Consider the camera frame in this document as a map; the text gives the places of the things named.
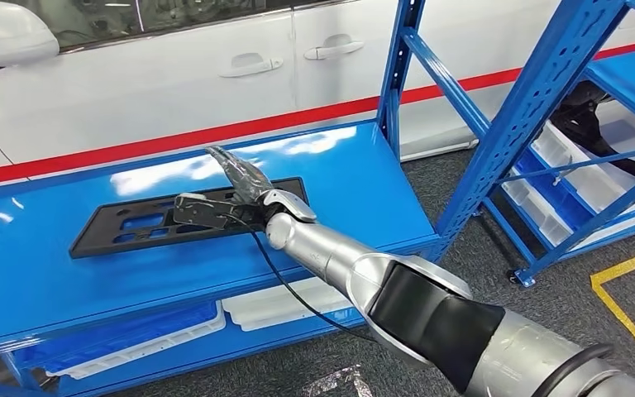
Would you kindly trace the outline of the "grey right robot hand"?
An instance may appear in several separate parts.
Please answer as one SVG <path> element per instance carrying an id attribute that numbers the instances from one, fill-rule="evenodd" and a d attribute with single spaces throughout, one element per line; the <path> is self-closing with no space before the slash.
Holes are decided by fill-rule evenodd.
<path id="1" fill-rule="evenodd" d="M 221 146 L 208 146 L 205 151 L 219 163 L 231 182 L 234 188 L 234 203 L 265 206 L 264 197 L 274 186 L 259 168 Z"/>

